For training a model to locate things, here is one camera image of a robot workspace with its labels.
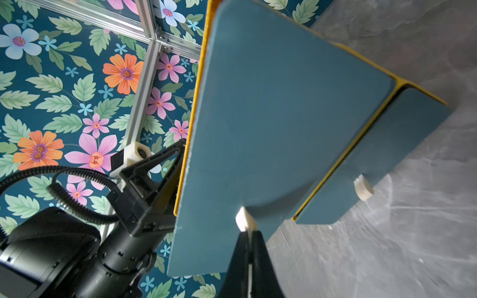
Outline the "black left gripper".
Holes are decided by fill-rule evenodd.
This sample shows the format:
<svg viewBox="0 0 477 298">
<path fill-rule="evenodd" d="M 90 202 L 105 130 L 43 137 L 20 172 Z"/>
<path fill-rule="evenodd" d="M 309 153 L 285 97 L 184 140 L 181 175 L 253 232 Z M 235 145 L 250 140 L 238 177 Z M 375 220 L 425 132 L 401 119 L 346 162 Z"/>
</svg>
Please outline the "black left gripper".
<svg viewBox="0 0 477 298">
<path fill-rule="evenodd" d="M 180 140 L 138 163 L 124 168 L 107 199 L 120 223 L 132 237 L 172 232 L 176 217 L 173 207 L 181 175 L 186 141 Z M 173 158 L 165 176 L 159 181 L 150 170 Z"/>
</svg>

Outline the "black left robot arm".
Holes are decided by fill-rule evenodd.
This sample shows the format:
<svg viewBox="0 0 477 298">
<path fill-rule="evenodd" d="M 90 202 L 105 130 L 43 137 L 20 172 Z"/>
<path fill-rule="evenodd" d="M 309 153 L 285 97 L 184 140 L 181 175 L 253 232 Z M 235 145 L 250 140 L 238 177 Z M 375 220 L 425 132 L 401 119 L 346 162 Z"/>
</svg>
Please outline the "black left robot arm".
<svg viewBox="0 0 477 298">
<path fill-rule="evenodd" d="M 40 166 L 1 181 L 1 191 L 33 176 L 52 175 L 48 193 L 59 202 L 10 233 L 1 232 L 1 296 L 4 298 L 139 298 L 140 278 L 154 266 L 156 249 L 174 231 L 173 206 L 185 155 L 180 140 L 156 155 L 120 165 L 120 184 L 86 168 Z M 57 182 L 61 174 L 108 188 L 112 215 L 76 202 Z"/>
</svg>

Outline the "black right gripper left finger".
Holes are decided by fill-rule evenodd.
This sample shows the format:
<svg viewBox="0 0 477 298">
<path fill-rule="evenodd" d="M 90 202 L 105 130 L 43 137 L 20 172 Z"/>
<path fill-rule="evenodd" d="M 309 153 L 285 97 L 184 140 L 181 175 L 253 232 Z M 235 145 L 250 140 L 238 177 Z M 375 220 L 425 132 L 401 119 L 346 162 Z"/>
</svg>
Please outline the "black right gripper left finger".
<svg viewBox="0 0 477 298">
<path fill-rule="evenodd" d="M 248 232 L 241 232 L 229 264 L 226 279 L 219 298 L 248 297 L 248 268 L 250 258 L 250 242 Z"/>
</svg>

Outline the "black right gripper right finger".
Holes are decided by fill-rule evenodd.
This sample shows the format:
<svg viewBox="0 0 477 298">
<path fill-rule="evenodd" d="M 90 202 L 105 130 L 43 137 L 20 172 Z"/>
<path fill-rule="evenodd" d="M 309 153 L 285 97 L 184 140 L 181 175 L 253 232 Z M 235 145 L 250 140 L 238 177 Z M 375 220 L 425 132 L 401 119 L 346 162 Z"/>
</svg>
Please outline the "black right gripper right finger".
<svg viewBox="0 0 477 298">
<path fill-rule="evenodd" d="M 252 233 L 250 248 L 252 254 L 251 298 L 284 298 L 260 231 Z"/>
</svg>

